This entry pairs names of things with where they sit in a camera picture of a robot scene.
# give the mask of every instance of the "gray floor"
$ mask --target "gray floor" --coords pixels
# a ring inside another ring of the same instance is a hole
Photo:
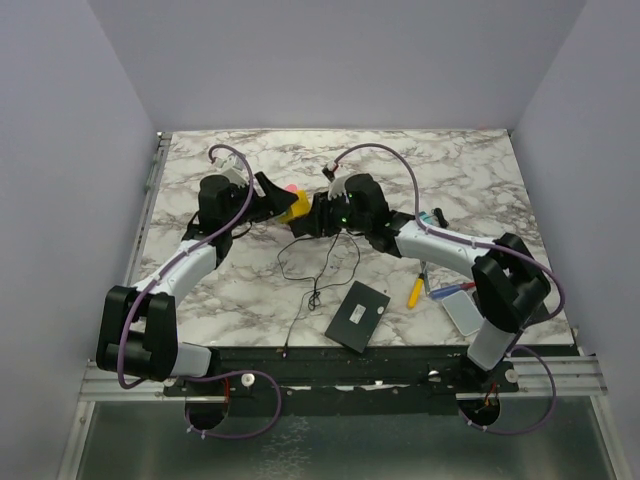
[[[528,425],[547,400],[504,403],[497,425]],[[248,431],[264,419],[233,419]],[[244,441],[186,434],[182,405],[96,407],[80,478],[125,479],[609,479],[614,478],[588,399],[561,399],[538,432],[497,437],[459,417],[285,417]]]

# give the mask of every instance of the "gray wall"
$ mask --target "gray wall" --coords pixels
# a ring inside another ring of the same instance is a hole
[[[3,2],[0,65],[0,477],[53,478],[157,139],[85,0]]]
[[[640,476],[640,3],[590,0],[514,146],[567,311]]]
[[[508,127],[584,0],[90,0],[159,130]]]

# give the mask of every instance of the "white label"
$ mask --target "white label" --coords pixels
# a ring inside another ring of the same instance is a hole
[[[362,305],[356,305],[356,308],[353,309],[353,313],[349,317],[349,320],[357,325],[358,323],[360,323],[360,319],[362,318],[362,315],[364,315],[364,312],[366,310],[367,309]]]

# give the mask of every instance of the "marble table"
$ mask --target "marble table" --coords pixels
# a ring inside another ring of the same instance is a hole
[[[311,196],[326,189],[322,166],[346,148],[363,142],[384,143],[404,155],[415,169],[423,210],[441,207],[451,229],[489,237],[505,231],[520,235],[533,255],[547,263],[520,171],[504,130],[485,131],[345,131],[255,130],[181,132],[170,153],[144,247],[140,275],[147,275],[176,250],[185,226],[197,210],[198,184],[215,168],[207,160],[214,143],[244,152],[254,171],[276,184],[296,184]],[[347,157],[342,174],[369,172],[380,183],[391,208],[413,211],[412,189],[404,167],[388,153],[372,149]],[[256,225],[234,242],[220,268],[204,278],[178,308],[181,341],[206,346],[281,346],[311,281],[285,280],[276,255],[293,240],[277,223]],[[413,310],[407,298],[419,262],[374,251],[356,240],[362,260],[355,279],[391,297],[370,345],[465,345],[442,306],[422,296]],[[300,242],[282,256],[287,275],[315,276],[325,262],[331,239]],[[340,238],[319,286],[346,281],[356,261],[355,247]],[[431,266],[432,288],[463,281],[457,273]],[[350,285],[325,289],[314,311],[303,304],[290,346],[336,345],[324,336]],[[547,299],[552,309],[555,290]],[[572,344],[564,314],[531,327],[526,344]]]

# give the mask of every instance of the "cable connector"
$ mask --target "cable connector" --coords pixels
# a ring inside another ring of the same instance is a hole
[[[327,180],[333,182],[336,178],[336,170],[338,169],[338,164],[335,160],[331,160],[327,163],[327,165],[322,169],[322,174],[327,177]]]

